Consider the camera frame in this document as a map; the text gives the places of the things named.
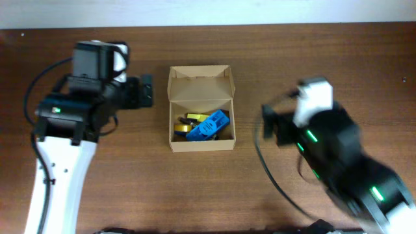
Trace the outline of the yellow highlighter pen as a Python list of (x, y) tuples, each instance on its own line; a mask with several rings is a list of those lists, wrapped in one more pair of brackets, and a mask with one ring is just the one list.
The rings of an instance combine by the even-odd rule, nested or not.
[(196, 113), (187, 113), (186, 119), (189, 119), (192, 122), (203, 122), (209, 117), (208, 114), (196, 114)]

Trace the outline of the brown cardboard box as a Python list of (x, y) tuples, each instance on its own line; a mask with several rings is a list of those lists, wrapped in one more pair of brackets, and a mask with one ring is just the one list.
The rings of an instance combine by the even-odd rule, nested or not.
[[(235, 85), (228, 65), (172, 66), (168, 76), (169, 143), (174, 153), (232, 150), (236, 143), (233, 98)], [(175, 133), (179, 118), (221, 110), (230, 120), (218, 140), (188, 141)]]

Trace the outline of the black whiteboard marker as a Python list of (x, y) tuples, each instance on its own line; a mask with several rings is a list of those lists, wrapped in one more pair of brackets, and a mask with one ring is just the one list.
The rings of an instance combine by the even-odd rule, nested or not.
[(179, 117), (178, 120), (182, 123), (182, 124), (186, 124), (186, 125), (191, 125), (192, 127), (196, 127), (197, 125), (190, 119), (188, 118), (184, 118), (184, 117)]

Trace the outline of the yellow adhesive tape roll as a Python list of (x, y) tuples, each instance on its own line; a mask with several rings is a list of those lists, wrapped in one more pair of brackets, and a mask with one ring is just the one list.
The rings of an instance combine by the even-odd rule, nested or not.
[(192, 126), (189, 124), (174, 124), (174, 131), (180, 133), (189, 133), (192, 131)]

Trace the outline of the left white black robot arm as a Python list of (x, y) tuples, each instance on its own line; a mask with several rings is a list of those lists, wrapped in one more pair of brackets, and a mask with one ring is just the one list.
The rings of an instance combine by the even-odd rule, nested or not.
[(153, 105), (150, 75), (127, 75), (125, 42), (76, 43), (70, 73), (38, 104), (31, 121), (36, 173), (26, 233), (74, 233), (88, 167), (105, 126), (120, 110)]

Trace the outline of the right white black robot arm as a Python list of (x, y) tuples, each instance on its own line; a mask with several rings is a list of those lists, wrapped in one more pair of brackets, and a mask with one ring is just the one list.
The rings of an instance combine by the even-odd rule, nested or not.
[(414, 233), (415, 200), (400, 176), (365, 153), (359, 126), (338, 103), (303, 127), (292, 113), (262, 106), (266, 138), (295, 145), (326, 194), (366, 233)]

